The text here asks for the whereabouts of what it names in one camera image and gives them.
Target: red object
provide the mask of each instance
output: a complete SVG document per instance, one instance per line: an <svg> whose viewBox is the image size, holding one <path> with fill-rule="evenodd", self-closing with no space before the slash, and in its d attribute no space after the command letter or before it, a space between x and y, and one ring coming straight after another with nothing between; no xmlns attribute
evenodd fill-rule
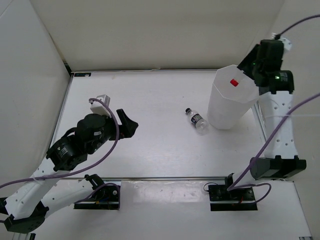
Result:
<svg viewBox="0 0 320 240"><path fill-rule="evenodd" d="M231 81L230 81L230 83L233 85L233 86L238 86L239 85L239 83L236 81L236 80L234 80L234 79L232 79Z"/></svg>

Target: clear plastic bottle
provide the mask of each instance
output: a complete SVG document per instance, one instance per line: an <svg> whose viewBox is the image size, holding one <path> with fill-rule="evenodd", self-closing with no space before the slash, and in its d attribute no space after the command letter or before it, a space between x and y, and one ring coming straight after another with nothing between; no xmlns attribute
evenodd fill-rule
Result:
<svg viewBox="0 0 320 240"><path fill-rule="evenodd" d="M206 120L203 119L202 116L200 116L197 111L187 108L185 112L188 115L189 120L194 124L194 126L200 133L205 133L207 131L209 124Z"/></svg>

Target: white bin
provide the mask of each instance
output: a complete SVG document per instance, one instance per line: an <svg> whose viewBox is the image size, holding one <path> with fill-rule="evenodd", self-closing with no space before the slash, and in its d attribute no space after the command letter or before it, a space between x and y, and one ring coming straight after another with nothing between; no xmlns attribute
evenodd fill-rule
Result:
<svg viewBox="0 0 320 240"><path fill-rule="evenodd" d="M230 129L255 104L259 89L236 65L216 72L208 107L208 121L217 129Z"/></svg>

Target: bottle label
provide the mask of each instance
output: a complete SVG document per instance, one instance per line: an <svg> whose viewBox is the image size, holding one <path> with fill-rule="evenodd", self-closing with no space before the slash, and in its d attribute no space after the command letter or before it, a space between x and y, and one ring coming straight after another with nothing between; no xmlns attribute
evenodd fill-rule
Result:
<svg viewBox="0 0 320 240"><path fill-rule="evenodd" d="M203 118L203 117L200 116L200 114L196 114L196 115L194 115L194 116L191 118L191 122L192 122L194 125L196 125L197 122L198 122L199 120L201 120L202 118Z"/></svg>

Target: white wall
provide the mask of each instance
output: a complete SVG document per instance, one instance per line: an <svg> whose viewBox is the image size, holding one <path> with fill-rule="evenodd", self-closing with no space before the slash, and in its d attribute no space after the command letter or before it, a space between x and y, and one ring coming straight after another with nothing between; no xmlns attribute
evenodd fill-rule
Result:
<svg viewBox="0 0 320 240"><path fill-rule="evenodd" d="M0 184L29 177L48 149L69 75L28 0L0 2ZM0 189L6 197L18 186ZM11 239L3 224L0 238Z"/></svg>
<svg viewBox="0 0 320 240"><path fill-rule="evenodd" d="M320 1L287 0L272 30L281 32L294 22L320 13ZM306 21L288 31L285 37L292 50L285 55L282 69L294 76L294 103L320 92L320 18ZM294 114L320 114L320 99L308 103ZM320 119L296 117L294 139L299 156L307 160L307 169L294 176L297 191L315 239L320 239Z"/></svg>
<svg viewBox="0 0 320 240"><path fill-rule="evenodd" d="M237 64L283 2L31 0L73 71Z"/></svg>

